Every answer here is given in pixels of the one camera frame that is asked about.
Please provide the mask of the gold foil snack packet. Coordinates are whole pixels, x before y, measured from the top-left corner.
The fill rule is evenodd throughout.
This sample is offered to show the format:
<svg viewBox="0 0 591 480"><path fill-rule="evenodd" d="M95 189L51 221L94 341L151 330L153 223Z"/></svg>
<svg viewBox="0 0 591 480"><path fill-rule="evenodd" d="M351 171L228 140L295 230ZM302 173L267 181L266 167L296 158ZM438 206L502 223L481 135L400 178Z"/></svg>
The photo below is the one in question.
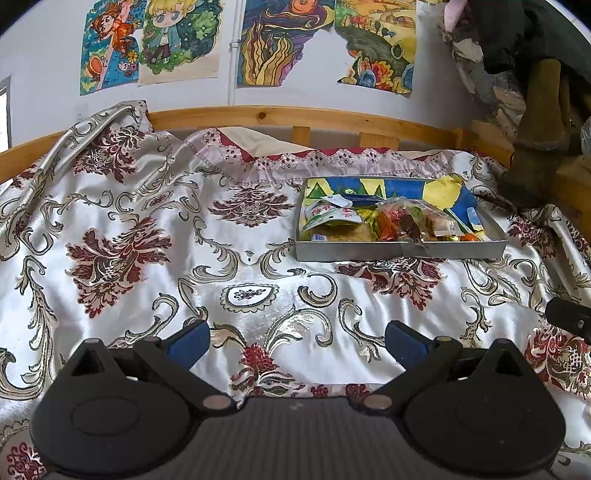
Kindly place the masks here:
<svg viewBox="0 0 591 480"><path fill-rule="evenodd" d="M462 235L445 235L434 237L438 242L460 242L462 241Z"/></svg>

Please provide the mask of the brown date snack packet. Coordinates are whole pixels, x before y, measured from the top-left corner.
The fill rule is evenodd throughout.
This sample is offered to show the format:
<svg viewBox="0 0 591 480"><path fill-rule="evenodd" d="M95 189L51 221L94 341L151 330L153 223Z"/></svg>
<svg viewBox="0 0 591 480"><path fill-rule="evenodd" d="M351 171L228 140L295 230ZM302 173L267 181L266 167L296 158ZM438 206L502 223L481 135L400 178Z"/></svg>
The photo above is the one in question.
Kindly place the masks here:
<svg viewBox="0 0 591 480"><path fill-rule="evenodd" d="M400 227L404 240L414 243L421 243L423 241L422 231L410 214L401 217Z"/></svg>

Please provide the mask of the orange red snack packet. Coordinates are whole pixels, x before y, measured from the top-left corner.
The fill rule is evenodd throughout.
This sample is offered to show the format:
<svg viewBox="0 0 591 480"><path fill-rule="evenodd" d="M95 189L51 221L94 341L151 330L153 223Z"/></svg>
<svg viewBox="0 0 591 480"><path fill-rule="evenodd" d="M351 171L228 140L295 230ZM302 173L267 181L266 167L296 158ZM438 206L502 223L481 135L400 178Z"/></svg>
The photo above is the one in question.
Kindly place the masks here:
<svg viewBox="0 0 591 480"><path fill-rule="evenodd" d="M405 209L382 209L377 214L378 239L380 241L404 240L401 233L400 219L409 214Z"/></svg>

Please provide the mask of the peanut brittle clear packet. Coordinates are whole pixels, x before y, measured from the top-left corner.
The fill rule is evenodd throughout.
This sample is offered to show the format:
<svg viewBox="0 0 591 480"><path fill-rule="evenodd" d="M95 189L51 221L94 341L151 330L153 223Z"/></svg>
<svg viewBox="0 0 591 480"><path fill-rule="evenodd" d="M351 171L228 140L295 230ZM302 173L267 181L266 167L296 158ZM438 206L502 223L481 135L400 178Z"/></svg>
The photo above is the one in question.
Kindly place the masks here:
<svg viewBox="0 0 591 480"><path fill-rule="evenodd" d="M406 201L377 206L377 214L382 209L398 208L405 209L417 222L422 231L422 242L436 241L436 236L464 235L457 220L424 200L407 198Z"/></svg>

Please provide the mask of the white red snack pouch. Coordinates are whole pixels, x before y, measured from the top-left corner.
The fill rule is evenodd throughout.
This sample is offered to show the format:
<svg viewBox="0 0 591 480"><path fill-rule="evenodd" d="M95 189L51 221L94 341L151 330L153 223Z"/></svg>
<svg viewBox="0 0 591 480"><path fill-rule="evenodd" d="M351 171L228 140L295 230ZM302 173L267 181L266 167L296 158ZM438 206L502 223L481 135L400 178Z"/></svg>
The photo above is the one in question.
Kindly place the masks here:
<svg viewBox="0 0 591 480"><path fill-rule="evenodd" d="M307 232L320 226L359 225L362 217L349 207L338 207L329 203L318 204L305 211L305 223L301 231Z"/></svg>

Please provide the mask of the small orange ball candy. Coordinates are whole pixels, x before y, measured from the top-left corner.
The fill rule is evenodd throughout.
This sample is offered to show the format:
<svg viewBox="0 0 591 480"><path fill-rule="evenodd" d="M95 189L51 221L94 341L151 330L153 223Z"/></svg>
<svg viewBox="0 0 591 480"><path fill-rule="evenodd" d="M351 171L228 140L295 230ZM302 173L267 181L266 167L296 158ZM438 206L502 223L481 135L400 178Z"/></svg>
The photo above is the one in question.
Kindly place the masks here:
<svg viewBox="0 0 591 480"><path fill-rule="evenodd" d="M461 237L461 240L466 242L478 242L479 238L474 234L467 233Z"/></svg>

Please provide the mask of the rice cracker clear packet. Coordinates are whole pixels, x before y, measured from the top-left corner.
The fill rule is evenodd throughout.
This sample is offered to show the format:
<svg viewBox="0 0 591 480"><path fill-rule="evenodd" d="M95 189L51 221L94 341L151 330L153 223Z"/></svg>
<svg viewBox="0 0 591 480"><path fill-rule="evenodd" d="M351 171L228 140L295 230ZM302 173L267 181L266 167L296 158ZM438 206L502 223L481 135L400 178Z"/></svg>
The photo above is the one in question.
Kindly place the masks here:
<svg viewBox="0 0 591 480"><path fill-rule="evenodd" d="M377 236L366 224L321 225L311 230L314 238L324 238L329 242L373 242Z"/></svg>

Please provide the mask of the blue white long packet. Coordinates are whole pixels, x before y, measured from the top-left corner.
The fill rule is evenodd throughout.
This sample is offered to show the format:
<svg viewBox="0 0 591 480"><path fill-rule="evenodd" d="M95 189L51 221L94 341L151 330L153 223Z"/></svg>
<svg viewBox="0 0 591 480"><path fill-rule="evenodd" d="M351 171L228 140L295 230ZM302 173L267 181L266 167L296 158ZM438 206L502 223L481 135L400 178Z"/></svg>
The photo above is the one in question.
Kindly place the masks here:
<svg viewBox="0 0 591 480"><path fill-rule="evenodd" d="M382 198L376 195L363 194L332 194L322 197L318 202L338 208L377 207L394 202L406 201L407 197L395 196Z"/></svg>

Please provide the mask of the floral satin bed cover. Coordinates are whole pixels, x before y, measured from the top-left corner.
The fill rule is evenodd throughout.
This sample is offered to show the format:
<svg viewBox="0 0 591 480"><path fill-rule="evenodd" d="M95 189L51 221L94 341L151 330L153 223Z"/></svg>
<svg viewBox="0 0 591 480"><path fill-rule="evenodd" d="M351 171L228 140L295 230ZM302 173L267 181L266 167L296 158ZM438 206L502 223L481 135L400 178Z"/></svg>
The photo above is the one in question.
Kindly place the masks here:
<svg viewBox="0 0 591 480"><path fill-rule="evenodd" d="M519 211L502 167L461 150L250 157L219 128L156 130L142 101L75 124L1 193L5 479L586 479L590 246L555 205ZM457 175L507 236L497 259L296 256L304 183ZM462 356L397 411L401 321ZM206 322L190 372L236 403L199 411L133 352Z"/></svg>

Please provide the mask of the grey tray with drawing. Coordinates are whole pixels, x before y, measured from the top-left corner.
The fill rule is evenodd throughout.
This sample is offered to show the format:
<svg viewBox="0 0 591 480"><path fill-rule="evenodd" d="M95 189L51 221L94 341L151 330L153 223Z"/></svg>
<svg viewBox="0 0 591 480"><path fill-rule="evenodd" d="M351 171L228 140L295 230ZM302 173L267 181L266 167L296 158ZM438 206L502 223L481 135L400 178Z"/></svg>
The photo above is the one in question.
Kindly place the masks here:
<svg viewBox="0 0 591 480"><path fill-rule="evenodd" d="M457 175L310 178L295 222L295 255L305 262L497 259L506 245Z"/></svg>

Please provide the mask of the brown hanging trousers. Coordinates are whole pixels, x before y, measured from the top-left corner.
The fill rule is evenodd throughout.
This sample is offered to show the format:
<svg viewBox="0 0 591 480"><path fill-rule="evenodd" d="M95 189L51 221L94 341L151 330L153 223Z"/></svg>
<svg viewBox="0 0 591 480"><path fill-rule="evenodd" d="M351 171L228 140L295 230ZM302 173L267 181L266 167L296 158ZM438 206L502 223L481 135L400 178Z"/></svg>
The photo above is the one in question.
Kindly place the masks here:
<svg viewBox="0 0 591 480"><path fill-rule="evenodd" d="M520 208L547 202L569 145L569 83L558 60L544 59L530 77L513 163L500 182L502 195Z"/></svg>

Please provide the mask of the cream pillow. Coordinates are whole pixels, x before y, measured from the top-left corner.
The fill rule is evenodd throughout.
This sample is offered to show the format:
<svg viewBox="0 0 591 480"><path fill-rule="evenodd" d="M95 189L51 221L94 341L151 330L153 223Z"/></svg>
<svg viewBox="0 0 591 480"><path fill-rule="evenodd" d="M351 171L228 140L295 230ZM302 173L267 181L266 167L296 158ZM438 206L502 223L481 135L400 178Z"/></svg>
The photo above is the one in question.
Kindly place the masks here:
<svg viewBox="0 0 591 480"><path fill-rule="evenodd" d="M281 141L245 127L221 127L218 131L221 132L225 143L235 145L250 157L295 154L311 150L311 147Z"/></svg>

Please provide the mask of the dark hanging clothes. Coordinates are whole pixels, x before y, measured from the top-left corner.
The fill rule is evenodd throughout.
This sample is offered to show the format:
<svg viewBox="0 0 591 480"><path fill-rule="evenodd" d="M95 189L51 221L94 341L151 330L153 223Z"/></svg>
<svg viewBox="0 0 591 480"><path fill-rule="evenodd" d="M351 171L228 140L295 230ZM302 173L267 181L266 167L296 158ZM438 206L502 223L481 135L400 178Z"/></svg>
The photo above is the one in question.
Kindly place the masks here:
<svg viewBox="0 0 591 480"><path fill-rule="evenodd" d="M462 82L489 122L498 111L514 123L525 111L534 68L556 60L581 118L590 116L590 42L547 1L450 1L452 26L440 23Z"/></svg>

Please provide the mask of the wooden bed rail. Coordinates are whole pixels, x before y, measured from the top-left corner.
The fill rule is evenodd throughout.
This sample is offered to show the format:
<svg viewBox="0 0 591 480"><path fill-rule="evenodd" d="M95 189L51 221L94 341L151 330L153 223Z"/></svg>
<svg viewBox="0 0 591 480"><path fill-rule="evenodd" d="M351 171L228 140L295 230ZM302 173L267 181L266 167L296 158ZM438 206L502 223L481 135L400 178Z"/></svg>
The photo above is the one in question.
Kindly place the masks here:
<svg viewBox="0 0 591 480"><path fill-rule="evenodd" d="M398 149L401 140L436 148L476 152L489 156L509 168L512 150L491 143L484 125L473 122L472 129L447 131L406 120L377 115L287 106L222 106L188 108L148 113L156 130L214 127L260 126L291 128L291 143L311 147L311 130L334 130L359 134L360 147ZM66 133L56 132L13 147L1 153L1 183L15 177L38 160ZM573 223L590 242L590 180L568 178L558 172L552 193L567 213L574 214Z"/></svg>

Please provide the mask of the orange girl wall drawing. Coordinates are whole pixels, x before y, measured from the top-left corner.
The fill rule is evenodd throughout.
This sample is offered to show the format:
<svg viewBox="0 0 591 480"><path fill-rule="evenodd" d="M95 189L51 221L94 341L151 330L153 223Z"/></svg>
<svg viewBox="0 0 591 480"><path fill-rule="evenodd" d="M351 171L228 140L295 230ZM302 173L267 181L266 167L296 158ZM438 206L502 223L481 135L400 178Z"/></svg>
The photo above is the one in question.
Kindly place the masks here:
<svg viewBox="0 0 591 480"><path fill-rule="evenodd" d="M79 93L136 83L146 1L97 1L86 15Z"/></svg>

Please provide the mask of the blond child wall drawing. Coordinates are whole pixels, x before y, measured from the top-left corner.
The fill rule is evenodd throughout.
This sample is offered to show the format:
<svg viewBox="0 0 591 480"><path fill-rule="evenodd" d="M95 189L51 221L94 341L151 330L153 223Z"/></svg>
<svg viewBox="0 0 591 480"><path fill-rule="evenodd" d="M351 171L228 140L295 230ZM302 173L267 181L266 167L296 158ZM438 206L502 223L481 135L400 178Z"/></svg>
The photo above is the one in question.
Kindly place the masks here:
<svg viewBox="0 0 591 480"><path fill-rule="evenodd" d="M223 6L219 0L149 1L141 37L139 83L215 78Z"/></svg>

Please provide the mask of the window frame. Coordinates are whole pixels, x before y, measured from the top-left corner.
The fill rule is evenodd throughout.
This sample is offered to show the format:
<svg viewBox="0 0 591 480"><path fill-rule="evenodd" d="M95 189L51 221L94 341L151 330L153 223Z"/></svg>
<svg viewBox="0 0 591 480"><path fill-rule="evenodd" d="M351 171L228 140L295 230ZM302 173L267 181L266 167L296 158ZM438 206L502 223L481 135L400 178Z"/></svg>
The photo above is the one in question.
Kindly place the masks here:
<svg viewBox="0 0 591 480"><path fill-rule="evenodd" d="M0 152L11 147L10 78L0 81Z"/></svg>

